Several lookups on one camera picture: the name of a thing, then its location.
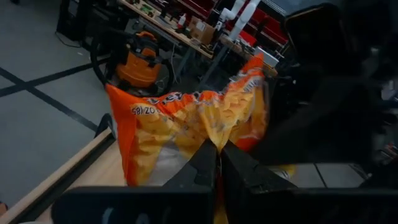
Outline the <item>red tool cabinet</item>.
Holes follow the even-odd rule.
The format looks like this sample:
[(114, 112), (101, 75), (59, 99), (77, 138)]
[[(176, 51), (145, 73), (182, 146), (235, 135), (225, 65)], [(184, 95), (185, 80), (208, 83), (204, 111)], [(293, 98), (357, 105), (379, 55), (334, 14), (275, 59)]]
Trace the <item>red tool cabinet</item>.
[[(189, 9), (191, 14), (215, 24), (218, 13), (224, 8), (231, 9), (235, 0), (176, 0), (184, 8)], [(257, 8), (244, 27), (247, 33), (255, 33), (258, 25), (264, 19), (267, 20), (262, 30), (264, 37), (270, 38), (279, 45), (287, 43), (287, 36), (282, 31), (280, 23), (284, 20), (287, 6), (280, 7), (277, 0), (261, 0)]]

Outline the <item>orange shop vacuum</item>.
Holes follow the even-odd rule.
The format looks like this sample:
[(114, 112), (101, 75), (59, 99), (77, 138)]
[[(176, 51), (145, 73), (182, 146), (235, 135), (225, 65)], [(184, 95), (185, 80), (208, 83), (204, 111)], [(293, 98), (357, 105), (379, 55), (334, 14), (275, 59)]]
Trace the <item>orange shop vacuum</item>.
[(157, 39), (152, 33), (142, 31), (133, 34), (116, 55), (116, 75), (121, 81), (138, 88), (149, 88), (155, 84), (162, 59)]

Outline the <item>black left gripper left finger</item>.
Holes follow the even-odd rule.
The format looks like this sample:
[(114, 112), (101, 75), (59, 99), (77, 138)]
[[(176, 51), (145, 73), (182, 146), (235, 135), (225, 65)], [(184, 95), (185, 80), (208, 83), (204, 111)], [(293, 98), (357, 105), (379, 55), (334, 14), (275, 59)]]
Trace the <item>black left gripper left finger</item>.
[(51, 208), (53, 224), (213, 224), (217, 148), (207, 139), (161, 187), (77, 187)]

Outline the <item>orange Maruchan noodle packet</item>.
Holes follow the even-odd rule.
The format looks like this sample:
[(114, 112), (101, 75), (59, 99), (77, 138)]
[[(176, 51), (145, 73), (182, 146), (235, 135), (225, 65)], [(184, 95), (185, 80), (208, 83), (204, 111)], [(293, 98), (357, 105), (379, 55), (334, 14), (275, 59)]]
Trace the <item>orange Maruchan noodle packet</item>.
[[(268, 125), (263, 66), (261, 54), (251, 57), (220, 92), (140, 98), (106, 85), (126, 184), (163, 186), (207, 139), (217, 156), (227, 142), (243, 151), (252, 149)], [(223, 200), (223, 194), (215, 199), (214, 224), (229, 224)]]

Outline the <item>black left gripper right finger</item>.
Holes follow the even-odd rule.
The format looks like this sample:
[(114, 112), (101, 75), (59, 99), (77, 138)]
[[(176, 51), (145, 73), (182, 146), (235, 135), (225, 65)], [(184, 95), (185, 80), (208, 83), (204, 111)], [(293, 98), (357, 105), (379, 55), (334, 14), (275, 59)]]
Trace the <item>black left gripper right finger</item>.
[(356, 188), (299, 188), (232, 142), (221, 151), (229, 224), (398, 224), (398, 174)]

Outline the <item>white flat box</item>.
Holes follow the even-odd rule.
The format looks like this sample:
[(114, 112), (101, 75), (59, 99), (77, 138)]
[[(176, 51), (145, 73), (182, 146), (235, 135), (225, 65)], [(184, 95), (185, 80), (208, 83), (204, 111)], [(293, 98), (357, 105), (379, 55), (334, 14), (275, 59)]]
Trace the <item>white flat box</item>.
[(276, 67), (276, 65), (279, 63), (279, 60), (276, 59), (273, 55), (270, 53), (266, 52), (264, 49), (261, 47), (256, 47), (254, 50), (254, 54), (261, 54), (263, 56), (263, 62), (270, 66), (271, 68)]

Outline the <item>brown cardboard box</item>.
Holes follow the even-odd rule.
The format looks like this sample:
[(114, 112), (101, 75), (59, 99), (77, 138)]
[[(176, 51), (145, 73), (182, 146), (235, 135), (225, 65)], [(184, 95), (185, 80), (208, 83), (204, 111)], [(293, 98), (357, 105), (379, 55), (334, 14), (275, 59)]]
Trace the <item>brown cardboard box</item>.
[(214, 27), (195, 16), (191, 18), (188, 28), (190, 29), (190, 35), (205, 45), (211, 42), (215, 32)]

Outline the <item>black equipment case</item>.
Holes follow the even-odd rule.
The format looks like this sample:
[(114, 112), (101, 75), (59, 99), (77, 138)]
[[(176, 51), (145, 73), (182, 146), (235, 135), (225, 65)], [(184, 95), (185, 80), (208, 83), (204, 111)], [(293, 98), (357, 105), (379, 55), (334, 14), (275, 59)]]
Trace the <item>black equipment case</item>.
[(62, 0), (56, 31), (72, 41), (83, 40), (93, 2), (94, 0)]

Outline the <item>wooden workbench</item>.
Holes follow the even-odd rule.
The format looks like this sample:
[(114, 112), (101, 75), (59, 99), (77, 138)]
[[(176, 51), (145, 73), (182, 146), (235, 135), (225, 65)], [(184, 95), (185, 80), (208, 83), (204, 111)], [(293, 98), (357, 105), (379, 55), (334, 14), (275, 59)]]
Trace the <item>wooden workbench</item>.
[(143, 23), (146, 26), (149, 26), (151, 29), (155, 30), (156, 33), (158, 33), (168, 41), (172, 42), (174, 45), (183, 44), (188, 46), (188, 50), (183, 56), (180, 65), (175, 69), (176, 77), (179, 77), (181, 75), (188, 60), (190, 59), (190, 57), (192, 57), (195, 54), (195, 52), (200, 53), (201, 55), (205, 56), (206, 58), (210, 59), (213, 62), (210, 71), (206, 73), (207, 78), (209, 77), (211, 72), (215, 69), (215, 67), (218, 65), (220, 60), (224, 57), (226, 52), (229, 50), (237, 53), (239, 56), (247, 60), (252, 57), (252, 54), (250, 54), (248, 51), (244, 51), (239, 44), (236, 44), (228, 40), (225, 35), (220, 37), (220, 42), (223, 44), (223, 46), (216, 55), (214, 55), (212, 52), (210, 53), (206, 52), (205, 50), (200, 48), (199, 44), (195, 44), (193, 42), (195, 40), (194, 38), (189, 39), (187, 36), (183, 34), (178, 34), (174, 29), (176, 28), (177, 25), (176, 22), (170, 22), (169, 24), (166, 24), (165, 22), (162, 22), (160, 19), (158, 19), (158, 16), (160, 15), (159, 10), (154, 9), (154, 15), (152, 17), (148, 16), (144, 11), (142, 11), (141, 7), (144, 4), (149, 5), (149, 3), (146, 2), (145, 0), (140, 0), (140, 3), (137, 4), (130, 4), (127, 0), (118, 0), (118, 3), (138, 14), (139, 21), (141, 23)]

